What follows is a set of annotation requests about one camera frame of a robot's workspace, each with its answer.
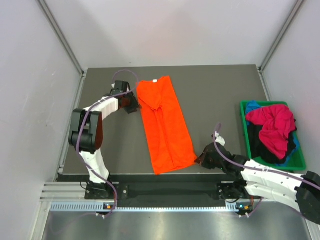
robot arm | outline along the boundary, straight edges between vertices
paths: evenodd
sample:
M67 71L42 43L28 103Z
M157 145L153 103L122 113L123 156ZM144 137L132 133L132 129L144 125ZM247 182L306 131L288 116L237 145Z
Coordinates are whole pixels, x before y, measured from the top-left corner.
M224 173L234 177L231 185L220 188L221 198L233 196L236 199L245 199L248 196L257 196L270 199L285 204L301 213L306 219L320 224L320 191L303 182L306 180L320 186L319 175L311 171L302 175L275 170L245 156L232 155L224 148L224 144L216 142L218 149L225 157L244 166L240 167L226 161L218 153L214 143L209 144L196 160L204 168L220 168Z
M84 162L92 169L88 168L90 181L93 184L104 185L105 182L92 173L94 170L104 179L108 179L110 174L105 166L103 156L101 154L101 146L103 142L103 120L110 114L123 108L128 114L134 113L139 108L137 99L132 92L112 97L120 93L125 93L130 90L130 85L125 81L115 81L114 88L110 94L102 97L99 100L100 104L92 108L89 117L86 121L86 127L83 130L80 139L80 155ZM72 112L71 126L69 131L69 143L76 148L81 124L83 123L84 116L90 107L84 109L75 109Z

white panel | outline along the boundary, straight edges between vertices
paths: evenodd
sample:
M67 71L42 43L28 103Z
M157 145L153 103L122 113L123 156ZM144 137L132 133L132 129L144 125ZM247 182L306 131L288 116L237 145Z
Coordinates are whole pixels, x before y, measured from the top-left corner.
M85 163L88 164L94 172L96 172L98 175L100 175L102 178L106 180L109 178L109 171L104 163L104 157L101 154L101 148L95 151L94 154L91 154L87 151L82 151L80 155L83 157ZM89 171L91 182L97 184L106 183L106 181L103 181L101 178L97 177L91 169L87 169Z
M46 0L84 68L262 63L296 0Z
M56 171L80 76L35 0L0 14L1 239L25 240Z
M248 182L245 190L251 196L259 196L272 201L276 201L300 212L299 205L298 203L296 203L296 195L284 194L284 192L282 191L277 191L276 189L254 182Z
M109 99L107 98L109 98L109 96L102 97L98 101L100 104L91 109L91 112L94 112L94 111L102 112L102 120L106 119L106 117L108 117L110 114L116 112L119 109L119 100L117 98L115 97L112 97ZM88 111L90 108L91 106L88 106L85 108L85 110Z
M265 70L271 99L297 119L307 168L320 173L320 1L308 0Z
M246 167L264 169L264 171L255 171L250 169L244 169L241 175L245 181L258 183L260 185L266 186L272 190L278 191L282 194L296 198L297 191L296 187L301 185L301 181L292 179L290 177L269 172L269 170L275 170L271 167L265 167L254 160L247 161L245 163ZM288 173L290 176L302 179L301 174Z

green plastic bin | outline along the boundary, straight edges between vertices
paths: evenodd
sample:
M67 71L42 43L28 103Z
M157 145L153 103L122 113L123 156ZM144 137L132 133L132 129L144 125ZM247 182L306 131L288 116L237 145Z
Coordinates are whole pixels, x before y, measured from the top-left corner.
M252 159L252 154L251 154L251 149L250 149L250 143L249 143L249 136L248 136L248 130L247 130L247 122L246 122L246 105L249 101L242 101L240 103L240 114L241 114L241 120L242 120L242 124L243 124L243 132L244 132L244 139L245 139L245 145L246 145L246 153L247 156ZM275 105L275 104L284 104L286 106L288 106L288 104L285 101L257 101L257 103L261 106L261 107L265 107L265 106L271 106L271 105ZM299 149L291 156L291 159L289 160L289 162L287 163L286 166L277 166L275 164L270 164L265 162L261 157L256 157L253 158L256 162L269 166L269 167L273 167L275 169L279 169L279 170L283 170L283 171L303 171L306 169L306 161L304 158L304 155L302 153L301 150L301 146L299 147Z

orange shirt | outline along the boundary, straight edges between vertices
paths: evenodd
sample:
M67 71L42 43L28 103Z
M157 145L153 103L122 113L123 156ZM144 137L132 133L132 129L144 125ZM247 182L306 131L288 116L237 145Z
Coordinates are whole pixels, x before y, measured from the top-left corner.
M197 156L170 77L140 81L137 96L154 173L193 165Z

black cloth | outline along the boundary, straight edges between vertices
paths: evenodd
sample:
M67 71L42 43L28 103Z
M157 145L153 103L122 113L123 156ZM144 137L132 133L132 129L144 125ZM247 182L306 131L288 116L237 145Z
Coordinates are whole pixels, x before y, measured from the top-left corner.
M296 148L296 144L294 143L294 131L289 133L288 138L288 146L287 146L287 152L284 156L284 158L279 159L276 155L274 155L272 152L270 152L267 147L260 141L259 138L259 132L262 129L262 125L254 125L250 124L247 126L248 131L248 137L249 137L249 143L251 148L251 157L257 158L261 157L266 163L269 164L284 164L287 157L291 154L291 152Z

